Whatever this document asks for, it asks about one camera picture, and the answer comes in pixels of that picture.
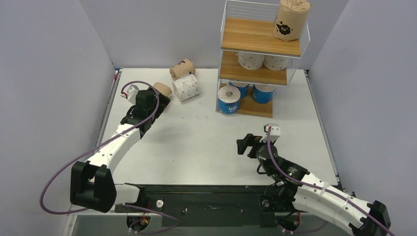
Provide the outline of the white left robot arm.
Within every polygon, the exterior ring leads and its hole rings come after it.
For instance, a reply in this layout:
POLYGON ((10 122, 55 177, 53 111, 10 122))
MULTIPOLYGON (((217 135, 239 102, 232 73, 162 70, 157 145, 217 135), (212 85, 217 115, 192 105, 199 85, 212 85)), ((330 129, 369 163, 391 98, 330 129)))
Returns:
POLYGON ((108 212, 115 205, 128 204, 134 211, 146 207, 147 198, 133 184, 116 184, 113 172, 130 148, 139 142, 170 103, 170 98, 149 88, 136 94, 135 104, 116 132, 85 162, 71 168, 70 202, 80 207, 108 212))

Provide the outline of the blue paper roll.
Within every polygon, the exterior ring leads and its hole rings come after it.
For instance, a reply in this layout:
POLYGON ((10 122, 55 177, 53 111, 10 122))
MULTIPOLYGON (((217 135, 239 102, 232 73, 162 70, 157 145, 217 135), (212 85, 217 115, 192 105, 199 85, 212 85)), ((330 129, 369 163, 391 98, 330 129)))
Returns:
POLYGON ((240 98, 246 97, 248 88, 250 87, 249 83, 242 82, 229 82, 229 85, 236 87, 240 91, 240 98))
POLYGON ((260 104, 269 103, 273 97, 275 86, 254 84, 252 98, 260 104))
POLYGON ((232 115, 239 109, 240 91, 234 86, 223 86, 218 91, 217 108, 225 115, 232 115))

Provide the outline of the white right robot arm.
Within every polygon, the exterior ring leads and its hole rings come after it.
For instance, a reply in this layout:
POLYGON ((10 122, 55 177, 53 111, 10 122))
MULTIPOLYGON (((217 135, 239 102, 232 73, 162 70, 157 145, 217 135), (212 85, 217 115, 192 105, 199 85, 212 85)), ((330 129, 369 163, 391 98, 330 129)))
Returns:
POLYGON ((311 213, 343 229, 351 236, 393 235, 387 207, 351 196, 319 179, 306 168, 281 156, 274 146, 281 136, 277 126, 266 126, 266 136, 247 134, 237 140, 239 155, 248 147, 248 157, 259 161, 263 175, 274 183, 265 192, 263 207, 311 213))

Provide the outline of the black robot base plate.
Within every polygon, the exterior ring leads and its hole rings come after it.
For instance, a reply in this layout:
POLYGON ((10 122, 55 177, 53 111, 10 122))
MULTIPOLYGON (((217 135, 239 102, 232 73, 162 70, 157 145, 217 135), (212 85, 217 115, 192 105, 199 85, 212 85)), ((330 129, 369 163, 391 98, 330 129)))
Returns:
POLYGON ((270 185, 141 185, 131 207, 117 205, 117 213, 140 214, 141 208, 166 214, 162 226, 274 228, 295 214, 294 196, 270 185))

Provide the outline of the floral white paper roll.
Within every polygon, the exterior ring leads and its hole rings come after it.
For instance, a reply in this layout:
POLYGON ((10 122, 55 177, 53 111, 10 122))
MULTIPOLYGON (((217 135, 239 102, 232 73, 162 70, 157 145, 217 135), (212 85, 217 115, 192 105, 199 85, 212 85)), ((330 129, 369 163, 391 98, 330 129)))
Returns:
POLYGON ((248 70, 261 68, 265 60, 265 55, 262 54, 238 52, 236 55, 238 57, 238 63, 248 70))
POLYGON ((273 71, 280 71, 286 68, 289 58, 282 56, 265 55, 263 65, 273 71))
POLYGON ((172 82, 174 93, 180 102, 200 94, 201 89, 196 77, 189 74, 172 82))

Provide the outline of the brown paper roll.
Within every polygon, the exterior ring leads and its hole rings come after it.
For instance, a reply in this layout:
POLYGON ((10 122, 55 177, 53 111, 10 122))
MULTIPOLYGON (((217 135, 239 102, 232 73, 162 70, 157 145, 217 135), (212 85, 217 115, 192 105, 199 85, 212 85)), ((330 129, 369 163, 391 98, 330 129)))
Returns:
POLYGON ((307 0, 281 0, 273 24, 273 34, 283 41, 299 39, 311 3, 307 0))
POLYGON ((189 59, 183 59, 170 68, 170 75, 174 81, 190 74, 195 75, 195 73, 194 63, 189 59))
POLYGON ((171 97, 172 94, 172 90, 169 86, 160 83, 160 82, 156 82, 154 83, 153 87, 162 95, 164 95, 167 98, 171 97))

